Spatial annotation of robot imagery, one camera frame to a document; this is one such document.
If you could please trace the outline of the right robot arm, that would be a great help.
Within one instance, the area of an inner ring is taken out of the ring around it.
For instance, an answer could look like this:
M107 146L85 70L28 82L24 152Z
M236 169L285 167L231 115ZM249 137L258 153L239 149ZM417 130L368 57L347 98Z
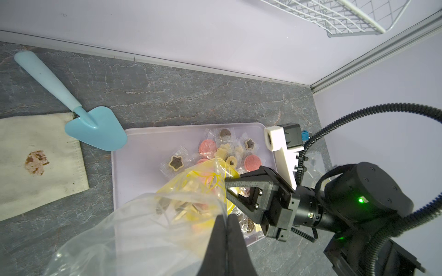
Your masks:
M282 157L277 170L261 166L228 179L227 198L268 238L284 242L294 233L314 242L319 230L332 232L324 253L340 276L412 276L422 267L393 238L439 217L440 196L414 210L388 173L368 162L337 166L313 188L302 185L306 153L315 142L352 121L388 112L442 119L438 108L386 103L350 113L305 142L297 124L268 128L267 145Z

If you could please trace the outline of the clear ziploc bag of cookies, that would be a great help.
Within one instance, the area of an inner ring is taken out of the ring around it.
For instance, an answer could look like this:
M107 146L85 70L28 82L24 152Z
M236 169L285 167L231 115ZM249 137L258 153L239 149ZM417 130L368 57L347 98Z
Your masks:
M304 166L306 167L304 176L313 182L318 181L326 173L322 154L317 151L312 151L307 153L306 157L308 160L304 162Z

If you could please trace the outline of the ziploc bag with small cookies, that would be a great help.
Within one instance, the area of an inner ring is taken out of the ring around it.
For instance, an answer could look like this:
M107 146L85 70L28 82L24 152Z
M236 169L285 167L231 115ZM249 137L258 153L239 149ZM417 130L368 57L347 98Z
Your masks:
M155 193L122 205L63 245L46 276L195 276L218 216L230 205L225 181L238 172L215 158L194 165Z

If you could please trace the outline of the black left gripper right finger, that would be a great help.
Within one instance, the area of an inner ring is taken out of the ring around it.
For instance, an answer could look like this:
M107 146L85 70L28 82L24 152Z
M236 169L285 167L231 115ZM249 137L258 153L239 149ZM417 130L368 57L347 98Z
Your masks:
M257 276L236 215L227 217L227 275Z

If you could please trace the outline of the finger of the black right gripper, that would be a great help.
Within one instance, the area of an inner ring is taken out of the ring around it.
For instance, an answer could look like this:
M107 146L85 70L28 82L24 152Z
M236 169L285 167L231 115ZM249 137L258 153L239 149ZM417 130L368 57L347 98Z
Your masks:
M225 180L226 196L254 223L285 228L292 222L294 190L274 170L258 170Z

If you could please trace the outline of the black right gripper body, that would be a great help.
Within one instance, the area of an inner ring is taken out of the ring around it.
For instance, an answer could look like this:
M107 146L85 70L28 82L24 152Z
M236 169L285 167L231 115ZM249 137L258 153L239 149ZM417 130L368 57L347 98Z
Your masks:
M264 236L281 242L291 233L314 242L318 230L342 233L345 223L320 203L313 189L301 187L293 193L279 189L264 212L261 228Z

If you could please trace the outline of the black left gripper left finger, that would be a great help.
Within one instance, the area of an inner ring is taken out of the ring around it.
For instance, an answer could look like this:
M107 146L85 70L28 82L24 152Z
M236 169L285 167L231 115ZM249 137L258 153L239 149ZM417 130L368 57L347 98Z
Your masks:
M207 250L197 276L227 275L227 228L223 216L217 216Z

